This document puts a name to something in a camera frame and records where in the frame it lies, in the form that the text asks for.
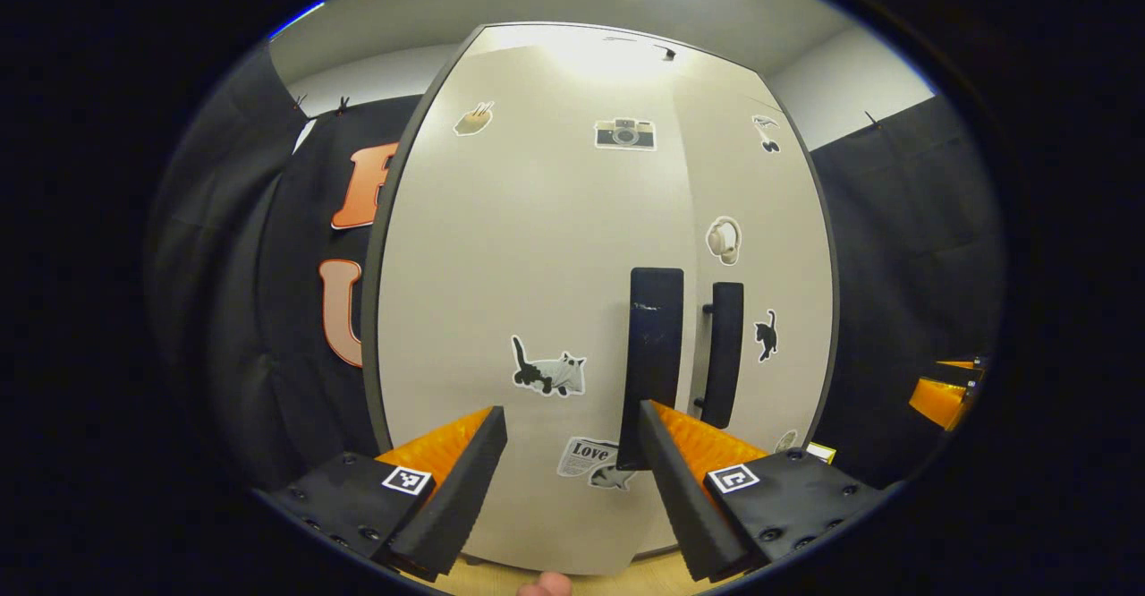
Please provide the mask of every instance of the cabinet door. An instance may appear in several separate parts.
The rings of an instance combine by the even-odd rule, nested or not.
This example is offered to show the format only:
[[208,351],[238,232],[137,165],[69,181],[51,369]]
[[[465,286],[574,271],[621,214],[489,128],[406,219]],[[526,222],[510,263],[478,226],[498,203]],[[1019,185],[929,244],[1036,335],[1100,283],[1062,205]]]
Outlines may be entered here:
[[[631,269],[696,277],[672,92],[646,72],[540,46],[465,56],[412,143],[381,261],[380,388],[394,446],[504,405],[508,444],[469,555],[609,574],[654,530],[670,531],[656,522],[665,514],[650,472],[627,490],[558,474],[570,438],[618,440]],[[479,102],[493,102],[488,125],[459,136],[455,124]],[[618,117],[653,122],[655,150],[598,148],[594,126]],[[686,286],[686,307],[694,291]],[[693,327],[685,323],[685,343]],[[566,352],[585,359],[584,394],[545,397],[514,383],[512,335],[539,368]],[[690,372],[685,348],[678,405]]]
[[[673,92],[695,212],[693,397],[704,395],[711,350],[711,318],[701,307],[712,300],[712,283],[742,283],[743,342],[727,432],[772,452],[793,429],[792,444],[802,445],[824,391],[835,311],[827,222],[810,164],[790,120],[767,103],[686,77]],[[706,240],[720,217],[734,221],[742,241],[731,265]],[[760,360],[768,343],[757,336],[768,336],[773,316],[775,342]]]

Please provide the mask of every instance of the sticker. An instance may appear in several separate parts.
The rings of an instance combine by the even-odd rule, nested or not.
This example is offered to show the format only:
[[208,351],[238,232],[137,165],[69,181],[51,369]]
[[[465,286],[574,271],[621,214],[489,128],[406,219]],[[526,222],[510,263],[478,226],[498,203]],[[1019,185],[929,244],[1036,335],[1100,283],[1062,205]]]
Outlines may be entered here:
[[743,464],[736,464],[728,467],[726,469],[712,470],[708,474],[712,482],[716,483],[716,487],[719,488],[720,493],[732,493],[732,491],[740,491],[744,486],[751,486],[753,483],[759,483],[759,478],[756,474],[752,474],[750,469]]
[[790,431],[783,434],[783,437],[781,437],[780,440],[775,443],[775,453],[782,453],[784,450],[791,448],[791,446],[795,445],[795,438],[797,438],[799,434],[793,429],[790,429]]
[[589,486],[597,488],[629,490],[629,480],[635,474],[634,470],[617,470],[616,464],[603,464],[597,467],[589,478]]
[[381,486],[393,488],[394,491],[401,491],[402,493],[409,493],[410,495],[417,495],[421,493],[421,490],[425,488],[426,483],[428,483],[432,477],[433,475],[424,474],[421,470],[398,467],[394,469],[394,472],[389,474],[388,478],[382,480]]
[[656,125],[638,121],[631,117],[618,117],[598,121],[593,127],[598,149],[621,149],[625,151],[655,151]]
[[564,445],[564,454],[556,466],[556,475],[562,478],[575,478],[600,467],[616,467],[616,453],[621,450],[617,442],[602,442],[598,438],[569,437]]
[[719,216],[708,228],[708,251],[724,265],[735,265],[743,248],[743,230],[734,217]]
[[759,356],[760,363],[763,360],[769,359],[771,356],[775,355],[775,343],[777,335],[775,334],[775,311],[768,310],[767,313],[772,316],[772,323],[756,323],[756,343],[760,343],[764,347],[764,352]]
[[558,397],[584,395],[584,363],[587,359],[583,356],[578,359],[562,351],[560,359],[529,360],[518,335],[513,335],[513,355],[516,356],[513,383],[519,387],[532,389],[545,397],[553,392]]
[[768,153],[780,152],[779,143],[775,140],[769,138],[767,136],[767,132],[765,130],[765,128],[767,128],[768,126],[774,126],[775,128],[779,128],[780,125],[776,124],[774,119],[763,114],[751,116],[751,122],[756,124],[756,130],[759,132],[759,137],[760,140],[763,140],[764,150],[767,151]]
[[819,458],[823,462],[830,464],[830,462],[835,460],[835,453],[837,452],[834,448],[828,448],[821,444],[810,442],[810,444],[807,444],[807,453],[814,454],[815,458]]
[[458,137],[467,137],[469,135],[476,135],[489,126],[489,120],[493,118],[493,103],[492,102],[479,102],[474,110],[461,116],[461,119],[457,120],[453,125],[453,133]]

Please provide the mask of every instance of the orange letter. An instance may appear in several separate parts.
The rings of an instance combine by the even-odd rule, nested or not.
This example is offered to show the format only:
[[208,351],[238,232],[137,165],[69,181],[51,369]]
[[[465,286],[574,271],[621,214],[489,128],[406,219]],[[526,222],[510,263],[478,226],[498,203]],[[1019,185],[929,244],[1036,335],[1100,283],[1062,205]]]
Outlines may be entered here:
[[389,168],[386,162],[397,152],[397,142],[370,146],[355,151],[354,175],[346,189],[346,200],[338,209],[330,225],[334,229],[352,229],[373,223],[373,214],[378,210],[378,189],[386,183]]
[[323,261],[318,265],[318,277],[322,278],[322,329],[326,332],[326,343],[345,363],[361,367],[362,341],[350,326],[350,299],[362,269],[354,261]]

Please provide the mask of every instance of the finger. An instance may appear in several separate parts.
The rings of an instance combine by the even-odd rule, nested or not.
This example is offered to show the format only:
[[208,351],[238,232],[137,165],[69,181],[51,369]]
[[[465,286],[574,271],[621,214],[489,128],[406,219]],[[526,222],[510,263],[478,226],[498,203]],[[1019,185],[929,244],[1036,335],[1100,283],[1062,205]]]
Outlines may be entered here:
[[552,594],[539,585],[522,585],[516,588],[516,596],[552,596]]
[[572,581],[562,573],[543,572],[537,579],[537,585],[543,587],[550,596],[572,596]]

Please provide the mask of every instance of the white cabinet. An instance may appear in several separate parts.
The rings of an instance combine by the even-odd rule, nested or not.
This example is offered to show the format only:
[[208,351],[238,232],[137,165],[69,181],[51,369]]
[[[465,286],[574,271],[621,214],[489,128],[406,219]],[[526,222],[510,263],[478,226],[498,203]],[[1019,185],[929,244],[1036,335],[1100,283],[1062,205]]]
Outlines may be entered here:
[[[607,468],[633,267],[684,271],[677,408],[703,389],[700,307],[711,283],[743,281],[747,321],[775,310],[779,342],[760,364],[755,327],[744,327],[728,431],[769,450],[785,429],[803,437],[811,424],[832,281],[804,153],[755,73],[626,31],[488,26],[427,97],[392,172],[392,213],[373,225],[385,253],[377,295],[364,300],[377,302],[376,343],[363,348],[376,351],[380,376],[366,379],[385,407],[376,429],[401,446],[504,405],[508,444],[465,553],[619,572],[634,554],[674,542],[652,474]],[[776,122],[766,133],[781,151],[760,146],[753,114]],[[708,248],[717,216],[740,225],[735,265]],[[583,450],[572,438],[600,442],[595,458],[566,459]]]

